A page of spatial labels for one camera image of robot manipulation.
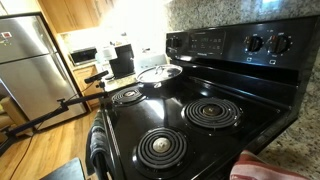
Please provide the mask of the steel frying pan with lid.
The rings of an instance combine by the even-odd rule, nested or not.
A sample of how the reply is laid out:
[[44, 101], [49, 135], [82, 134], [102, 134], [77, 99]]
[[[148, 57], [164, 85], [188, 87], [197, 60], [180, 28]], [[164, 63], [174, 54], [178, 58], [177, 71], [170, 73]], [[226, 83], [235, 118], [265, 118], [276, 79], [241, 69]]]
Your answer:
[[178, 79], [183, 68], [178, 65], [165, 64], [143, 70], [137, 76], [137, 81], [144, 87], [160, 88]]

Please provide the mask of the white toaster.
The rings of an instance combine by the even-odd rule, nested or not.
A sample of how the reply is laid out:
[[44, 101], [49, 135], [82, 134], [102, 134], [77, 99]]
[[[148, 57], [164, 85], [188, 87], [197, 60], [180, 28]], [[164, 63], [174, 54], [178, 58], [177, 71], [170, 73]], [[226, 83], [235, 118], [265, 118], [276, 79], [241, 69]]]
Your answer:
[[159, 66], [167, 63], [166, 56], [164, 54], [149, 54], [140, 56], [134, 59], [134, 70], [136, 73], [141, 71]]

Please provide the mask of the black coffee maker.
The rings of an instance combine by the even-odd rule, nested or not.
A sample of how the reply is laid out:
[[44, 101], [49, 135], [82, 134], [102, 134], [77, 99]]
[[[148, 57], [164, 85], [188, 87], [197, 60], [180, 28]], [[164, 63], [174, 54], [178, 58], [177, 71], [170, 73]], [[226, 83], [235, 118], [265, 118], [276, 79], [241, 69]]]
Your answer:
[[116, 79], [126, 77], [134, 73], [133, 50], [130, 44], [115, 48], [117, 58], [110, 61], [110, 65]]

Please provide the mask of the near right coil burner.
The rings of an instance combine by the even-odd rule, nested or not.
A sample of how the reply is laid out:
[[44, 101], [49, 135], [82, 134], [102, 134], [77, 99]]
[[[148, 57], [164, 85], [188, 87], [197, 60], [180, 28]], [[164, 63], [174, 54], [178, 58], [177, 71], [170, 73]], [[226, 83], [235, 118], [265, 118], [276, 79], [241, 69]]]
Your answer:
[[242, 109], [235, 103], [218, 98], [201, 98], [188, 103], [182, 110], [184, 120], [200, 128], [218, 130], [237, 126]]

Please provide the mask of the near left coil burner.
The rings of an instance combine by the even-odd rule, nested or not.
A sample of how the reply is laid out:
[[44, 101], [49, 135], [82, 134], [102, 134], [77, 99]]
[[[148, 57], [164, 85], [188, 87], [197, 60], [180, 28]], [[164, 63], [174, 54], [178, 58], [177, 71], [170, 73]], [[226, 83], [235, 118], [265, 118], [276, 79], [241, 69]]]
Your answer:
[[144, 176], [169, 178], [185, 166], [189, 151], [188, 139], [180, 130], [156, 128], [142, 136], [132, 160]]

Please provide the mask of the black electric stove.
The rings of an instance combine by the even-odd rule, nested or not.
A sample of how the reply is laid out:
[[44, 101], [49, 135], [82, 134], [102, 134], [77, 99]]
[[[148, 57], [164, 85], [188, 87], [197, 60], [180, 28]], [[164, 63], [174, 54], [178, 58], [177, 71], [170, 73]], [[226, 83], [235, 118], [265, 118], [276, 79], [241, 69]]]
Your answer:
[[223, 180], [296, 120], [319, 49], [316, 16], [171, 32], [166, 65], [100, 101], [99, 180]]

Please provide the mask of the silver microwave oven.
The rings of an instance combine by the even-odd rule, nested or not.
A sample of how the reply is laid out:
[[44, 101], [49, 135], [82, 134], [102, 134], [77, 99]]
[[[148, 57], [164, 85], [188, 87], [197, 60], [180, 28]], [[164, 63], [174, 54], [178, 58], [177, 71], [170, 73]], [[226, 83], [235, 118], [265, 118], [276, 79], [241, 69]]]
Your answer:
[[75, 66], [89, 63], [95, 60], [97, 50], [94, 47], [73, 51], [70, 56]]

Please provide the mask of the red white striped cloth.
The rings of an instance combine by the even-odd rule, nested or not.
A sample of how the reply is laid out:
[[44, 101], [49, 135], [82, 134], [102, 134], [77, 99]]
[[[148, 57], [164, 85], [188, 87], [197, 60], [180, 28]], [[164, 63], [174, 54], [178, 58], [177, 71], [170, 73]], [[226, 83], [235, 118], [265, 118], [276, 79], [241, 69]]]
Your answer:
[[248, 150], [243, 150], [233, 165], [229, 180], [309, 180], [277, 166], [265, 163]]

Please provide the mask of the wooden upper cabinets far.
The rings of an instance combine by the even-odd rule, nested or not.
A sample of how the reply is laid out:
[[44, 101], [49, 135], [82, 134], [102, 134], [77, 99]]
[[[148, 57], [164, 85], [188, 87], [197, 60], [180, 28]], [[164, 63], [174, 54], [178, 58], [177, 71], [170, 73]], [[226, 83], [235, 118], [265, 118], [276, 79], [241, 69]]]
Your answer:
[[38, 0], [57, 33], [99, 26], [113, 9], [114, 0]]

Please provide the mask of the stainless steel refrigerator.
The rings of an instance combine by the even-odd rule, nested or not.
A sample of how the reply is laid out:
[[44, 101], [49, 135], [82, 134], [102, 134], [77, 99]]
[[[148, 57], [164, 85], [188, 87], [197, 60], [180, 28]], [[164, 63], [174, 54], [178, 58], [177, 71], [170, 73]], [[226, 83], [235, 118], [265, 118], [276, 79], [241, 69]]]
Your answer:
[[28, 120], [80, 96], [41, 13], [0, 17], [0, 79]]

